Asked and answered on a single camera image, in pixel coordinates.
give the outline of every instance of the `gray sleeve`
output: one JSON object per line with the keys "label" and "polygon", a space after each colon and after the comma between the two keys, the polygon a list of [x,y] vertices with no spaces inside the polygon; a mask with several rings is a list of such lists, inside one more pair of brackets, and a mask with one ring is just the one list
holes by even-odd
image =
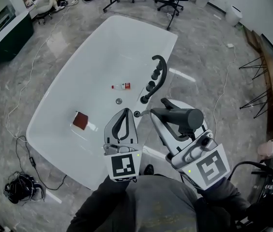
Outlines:
{"label": "gray sleeve", "polygon": [[234,219],[243,219],[246,217],[246,209],[250,203],[245,200],[237,188],[223,178],[218,186],[211,187],[205,191],[198,191],[208,204],[224,208]]}
{"label": "gray sleeve", "polygon": [[95,231],[124,197],[130,181],[114,182],[109,176],[83,203],[67,232]]}

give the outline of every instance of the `person sitting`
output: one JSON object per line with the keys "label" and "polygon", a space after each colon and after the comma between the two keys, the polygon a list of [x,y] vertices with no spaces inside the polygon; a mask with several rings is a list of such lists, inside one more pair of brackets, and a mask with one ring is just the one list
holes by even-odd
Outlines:
{"label": "person sitting", "polygon": [[35,6],[36,6],[38,14],[46,13],[52,7],[54,7],[56,11],[64,9],[64,6],[57,5],[57,1],[58,0],[36,0]]}

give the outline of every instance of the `wire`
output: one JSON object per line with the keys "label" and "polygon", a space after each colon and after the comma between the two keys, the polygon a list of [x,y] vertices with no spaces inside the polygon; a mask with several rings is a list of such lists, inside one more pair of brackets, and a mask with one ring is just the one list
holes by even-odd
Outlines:
{"label": "wire", "polygon": [[53,191],[57,191],[57,190],[63,185],[64,180],[65,180],[65,178],[67,177],[67,175],[65,175],[65,177],[63,177],[63,179],[62,179],[62,183],[61,183],[56,189],[53,189],[53,188],[49,188],[47,185],[45,185],[45,183],[41,180],[40,175],[39,175],[39,172],[37,171],[36,167],[34,167],[34,169],[35,169],[36,173],[38,174],[38,177],[39,177],[40,182],[41,182],[47,189],[53,190]]}
{"label": "wire", "polygon": [[257,162],[253,162],[253,161],[242,161],[242,162],[239,162],[237,165],[235,165],[235,167],[233,168],[230,176],[228,177],[228,180],[230,181],[231,180],[231,177],[233,176],[233,173],[234,171],[236,170],[236,168],[240,165],[244,165],[244,164],[249,164],[249,165],[253,165],[255,167],[258,167],[259,169],[267,172],[268,174],[271,174],[273,176],[273,169],[272,168],[269,168],[268,166],[265,166],[263,164],[260,164],[260,163],[257,163]]}
{"label": "wire", "polygon": [[[27,146],[27,138],[26,138],[26,136],[22,135],[22,136],[17,137],[17,139],[16,139],[16,155],[17,155],[17,157],[18,157],[19,166],[20,166],[20,168],[21,168],[21,170],[22,170],[22,173],[24,173],[25,171],[24,171],[24,170],[22,169],[22,167],[21,167],[20,158],[19,158],[18,153],[17,153],[17,143],[18,143],[18,140],[19,140],[19,139],[20,139],[21,141],[25,142],[25,146],[26,146],[26,149],[27,149],[27,151],[28,151],[29,158],[31,158],[31,155],[30,155],[29,148],[28,148],[28,146]],[[49,188],[49,187],[41,180],[40,175],[39,175],[39,172],[38,172],[37,169],[36,169],[36,166],[34,166],[34,165],[32,165],[32,166],[34,167],[36,173],[38,174],[38,177],[39,177],[40,182],[41,182],[47,189],[49,189],[49,190],[57,191],[57,190],[63,185],[64,180],[65,180],[65,178],[67,177],[67,175],[65,175],[65,177],[62,179],[62,183],[61,183],[56,189]],[[18,171],[16,171],[16,172],[14,172],[13,174],[11,174],[11,175],[9,176],[9,178],[10,178],[12,175],[15,175],[16,173],[20,174]]]}
{"label": "wire", "polygon": [[216,103],[215,103],[215,106],[214,106],[214,109],[213,109],[213,116],[214,116],[214,121],[215,121],[215,133],[214,133],[214,140],[216,138],[216,133],[217,133],[217,122],[216,122],[216,117],[215,117],[215,109],[216,109],[216,106],[217,106],[217,103],[219,101],[219,99],[224,95],[225,93],[225,88],[226,88],[226,85],[227,85],[227,80],[228,80],[228,74],[229,74],[229,66],[230,64],[234,63],[235,60],[237,59],[237,54],[235,53],[235,46],[233,46],[234,48],[234,60],[232,62],[230,62],[227,66],[227,75],[226,75],[226,81],[225,81],[225,85],[224,85],[224,89],[223,89],[223,93],[218,97],[218,99],[216,100]]}
{"label": "wire", "polygon": [[64,13],[63,16],[61,17],[60,21],[57,22],[57,23],[55,24],[54,28],[53,28],[52,31],[50,32],[49,37],[44,41],[44,43],[40,46],[39,50],[38,50],[37,53],[35,54],[35,57],[34,57],[33,62],[32,62],[32,68],[31,68],[31,71],[30,71],[30,78],[29,78],[29,81],[28,81],[28,82],[26,83],[26,85],[24,85],[23,88],[20,90],[19,99],[18,99],[18,105],[17,105],[16,107],[14,107],[14,109],[12,109],[12,110],[8,113],[8,115],[7,115],[6,129],[7,129],[7,131],[12,135],[12,137],[14,137],[14,138],[19,138],[19,137],[14,136],[14,134],[9,130],[10,115],[11,115],[12,112],[14,112],[14,111],[19,107],[19,105],[20,105],[21,92],[28,86],[28,84],[30,83],[30,81],[31,81],[31,79],[32,79],[32,72],[33,72],[33,68],[34,68],[34,62],[35,62],[35,59],[36,59],[36,57],[38,56],[38,54],[39,54],[41,48],[42,48],[43,45],[45,45],[46,42],[50,39],[50,37],[51,37],[53,31],[55,30],[56,26],[62,21],[62,19],[63,19],[64,16],[67,14],[67,12],[69,11],[69,9],[70,9],[70,6],[69,6],[69,8],[65,11],[65,13]]}

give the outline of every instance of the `floor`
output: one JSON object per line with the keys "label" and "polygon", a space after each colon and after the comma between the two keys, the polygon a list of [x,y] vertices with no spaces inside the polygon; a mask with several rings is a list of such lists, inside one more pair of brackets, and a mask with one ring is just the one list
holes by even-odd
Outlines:
{"label": "floor", "polygon": [[[22,92],[19,109],[10,118],[9,128],[13,133],[25,135],[28,123],[53,79],[84,40],[109,16],[124,15],[165,29],[169,22],[167,13],[172,13],[170,8],[157,11],[158,4],[151,0],[136,0],[134,4],[131,0],[121,0],[103,13],[108,1],[94,0],[86,4],[80,1],[69,8],[36,58],[32,81]],[[239,107],[264,91],[264,80],[259,77],[252,81],[253,70],[238,69],[257,58],[257,54],[246,43],[242,28],[228,25],[223,14],[216,9],[210,6],[200,9],[192,1],[180,4],[185,9],[171,25],[171,31],[179,37],[167,64],[186,76],[169,72],[166,83],[153,96],[149,107],[162,106],[162,97],[181,100],[200,109],[209,129],[215,131],[213,108],[223,92],[227,66],[235,58],[234,50],[225,44],[232,43],[237,57],[230,64],[225,94],[217,104],[216,141],[224,145],[231,168],[243,160],[257,160],[257,147],[265,141],[266,116],[253,119],[258,108],[240,110]],[[7,114],[18,103],[37,50],[64,13],[54,14],[45,25],[34,22],[34,35],[15,59],[0,64],[0,223],[20,232],[66,231],[75,212],[91,194],[89,189],[67,177],[58,191],[51,191],[62,201],[61,204],[47,198],[46,203],[29,202],[19,206],[11,204],[3,195],[8,176],[19,170],[15,139],[5,128]],[[148,116],[142,118],[137,131],[142,144],[166,153]],[[41,178],[51,187],[58,186],[64,173],[33,148],[30,147],[30,151]],[[24,170],[37,178],[23,144],[19,146],[19,155]],[[144,154],[142,168],[148,163],[155,166],[156,173],[179,180],[179,174],[166,161]],[[232,179],[244,197],[249,195],[255,181],[250,171],[249,167],[240,167]]]}

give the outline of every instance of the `bottle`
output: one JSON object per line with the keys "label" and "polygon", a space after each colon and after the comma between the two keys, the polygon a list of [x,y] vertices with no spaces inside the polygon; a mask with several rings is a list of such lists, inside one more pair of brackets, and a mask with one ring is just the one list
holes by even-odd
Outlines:
{"label": "bottle", "polygon": [[130,83],[122,83],[120,85],[112,85],[112,89],[117,89],[117,90],[130,89]]}

